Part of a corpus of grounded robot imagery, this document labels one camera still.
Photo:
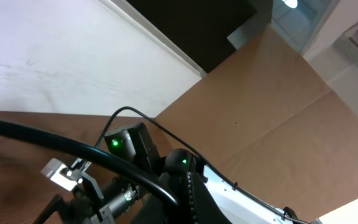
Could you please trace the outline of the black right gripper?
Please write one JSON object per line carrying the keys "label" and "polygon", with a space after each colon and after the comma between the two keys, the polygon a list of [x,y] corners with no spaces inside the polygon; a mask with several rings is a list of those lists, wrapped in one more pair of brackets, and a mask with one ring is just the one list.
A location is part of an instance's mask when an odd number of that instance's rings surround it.
{"label": "black right gripper", "polygon": [[34,224],[45,223],[55,212],[67,224],[114,223],[141,197],[142,187],[123,177],[114,177],[101,187],[92,177],[85,177],[74,187],[71,200],[66,202],[57,194]]}

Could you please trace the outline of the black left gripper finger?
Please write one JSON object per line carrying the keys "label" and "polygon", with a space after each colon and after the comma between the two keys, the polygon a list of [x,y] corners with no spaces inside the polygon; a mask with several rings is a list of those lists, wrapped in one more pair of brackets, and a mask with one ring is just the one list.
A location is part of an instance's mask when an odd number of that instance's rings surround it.
{"label": "black left gripper finger", "polygon": [[181,177],[163,173],[163,186],[173,190],[180,206],[171,207],[151,195],[131,224],[230,224],[197,173]]}

